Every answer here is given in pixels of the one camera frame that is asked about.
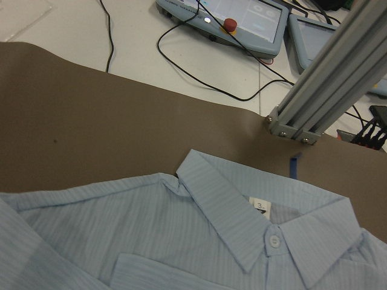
shirt collar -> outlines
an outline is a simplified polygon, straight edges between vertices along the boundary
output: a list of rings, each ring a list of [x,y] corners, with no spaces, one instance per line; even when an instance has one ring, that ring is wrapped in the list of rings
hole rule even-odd
[[[361,235],[348,198],[304,182],[194,150],[177,174],[245,272],[264,251],[264,234],[272,223],[243,195],[297,208],[303,214],[279,227],[307,288]]]

gray device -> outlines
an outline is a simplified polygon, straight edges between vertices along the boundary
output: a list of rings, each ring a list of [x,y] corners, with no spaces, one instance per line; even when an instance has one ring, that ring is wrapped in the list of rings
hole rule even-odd
[[[309,18],[291,14],[288,18],[290,35],[290,57],[296,59],[301,74],[314,60],[337,27]],[[387,97],[387,77],[378,82],[369,92]]]
[[[276,57],[286,27],[288,10],[270,0],[201,0],[201,3],[223,24],[226,19],[237,22],[231,32],[252,54],[263,59]],[[160,13],[175,21],[185,21],[197,10],[196,0],[156,0]],[[202,8],[188,23],[212,41],[240,45],[232,39]]]

white table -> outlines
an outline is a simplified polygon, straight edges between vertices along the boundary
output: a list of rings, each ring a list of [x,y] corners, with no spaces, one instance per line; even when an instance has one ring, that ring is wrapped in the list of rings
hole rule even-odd
[[[104,71],[110,47],[106,15],[99,1],[49,1],[54,8],[12,41],[29,42],[71,62]],[[202,100],[248,109],[263,116],[281,102],[290,88],[274,83],[248,102],[208,89],[178,71],[158,53],[158,38],[174,23],[159,14],[154,0],[103,2],[112,18],[115,53],[111,74]],[[343,19],[346,11],[329,14]],[[265,83],[277,78],[241,50],[211,42],[189,27],[179,27],[168,34],[161,48],[193,75],[241,98],[250,97]],[[299,77],[290,68],[283,43],[271,67],[291,81]],[[368,107],[386,103],[386,100],[366,95],[356,106],[363,118],[370,119]],[[357,133],[361,129],[360,121],[344,115],[327,133],[336,136],[336,129]]]

shirt pocket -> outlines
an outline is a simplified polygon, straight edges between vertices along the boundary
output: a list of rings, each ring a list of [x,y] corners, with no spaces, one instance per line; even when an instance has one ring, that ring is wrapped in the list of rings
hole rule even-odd
[[[232,290],[141,256],[121,253],[114,267],[113,290]]]

shirt sleeve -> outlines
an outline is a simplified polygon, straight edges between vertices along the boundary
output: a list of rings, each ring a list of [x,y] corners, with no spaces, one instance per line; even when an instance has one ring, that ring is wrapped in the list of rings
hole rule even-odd
[[[0,199],[0,289],[109,288],[61,257]]]

